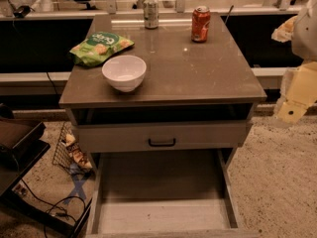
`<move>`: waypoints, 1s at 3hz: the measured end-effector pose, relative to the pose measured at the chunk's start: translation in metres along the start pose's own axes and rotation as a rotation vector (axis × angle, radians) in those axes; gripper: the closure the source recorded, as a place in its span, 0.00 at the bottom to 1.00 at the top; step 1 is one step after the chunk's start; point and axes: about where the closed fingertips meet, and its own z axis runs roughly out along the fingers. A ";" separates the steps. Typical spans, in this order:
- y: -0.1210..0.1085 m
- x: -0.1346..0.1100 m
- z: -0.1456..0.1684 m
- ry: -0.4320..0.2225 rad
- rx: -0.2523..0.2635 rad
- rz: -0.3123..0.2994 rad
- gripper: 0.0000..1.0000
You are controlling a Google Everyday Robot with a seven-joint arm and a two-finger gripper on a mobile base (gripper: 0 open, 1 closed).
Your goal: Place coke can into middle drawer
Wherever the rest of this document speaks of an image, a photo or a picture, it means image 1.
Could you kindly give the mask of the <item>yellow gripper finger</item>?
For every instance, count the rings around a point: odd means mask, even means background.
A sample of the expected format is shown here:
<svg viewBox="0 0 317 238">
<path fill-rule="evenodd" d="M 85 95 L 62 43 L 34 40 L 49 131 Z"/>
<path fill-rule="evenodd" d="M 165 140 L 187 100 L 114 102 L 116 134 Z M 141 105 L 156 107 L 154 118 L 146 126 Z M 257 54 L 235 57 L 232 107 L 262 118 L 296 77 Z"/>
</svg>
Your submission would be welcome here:
<svg viewBox="0 0 317 238">
<path fill-rule="evenodd" d="M 317 101 L 317 62 L 288 69 L 281 82 L 280 98 L 276 102 L 276 118 L 295 124 Z"/>
</svg>

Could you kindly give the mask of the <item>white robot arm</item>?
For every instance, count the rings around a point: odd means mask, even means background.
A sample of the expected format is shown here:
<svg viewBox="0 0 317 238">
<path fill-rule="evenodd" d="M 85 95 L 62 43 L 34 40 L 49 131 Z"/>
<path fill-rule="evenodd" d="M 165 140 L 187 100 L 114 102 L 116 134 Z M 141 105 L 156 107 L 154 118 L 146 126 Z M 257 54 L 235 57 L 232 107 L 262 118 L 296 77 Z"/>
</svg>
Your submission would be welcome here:
<svg viewBox="0 0 317 238">
<path fill-rule="evenodd" d="M 274 116 L 295 124 L 317 101 L 317 0 L 308 0 L 300 12 L 274 30 L 271 38 L 291 41 L 292 52 L 303 59 L 296 69 L 288 69 L 281 82 Z"/>
</svg>

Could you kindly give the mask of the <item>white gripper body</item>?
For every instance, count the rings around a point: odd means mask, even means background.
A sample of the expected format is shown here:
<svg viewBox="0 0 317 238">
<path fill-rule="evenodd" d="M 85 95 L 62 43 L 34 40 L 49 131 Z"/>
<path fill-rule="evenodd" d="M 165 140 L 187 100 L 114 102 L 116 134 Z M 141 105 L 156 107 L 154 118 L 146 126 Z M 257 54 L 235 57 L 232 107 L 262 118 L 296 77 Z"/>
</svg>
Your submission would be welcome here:
<svg viewBox="0 0 317 238">
<path fill-rule="evenodd" d="M 293 16 L 282 23 L 277 29 L 271 34 L 271 38 L 275 41 L 285 43 L 291 40 L 294 22 L 297 19 L 296 16 Z"/>
</svg>

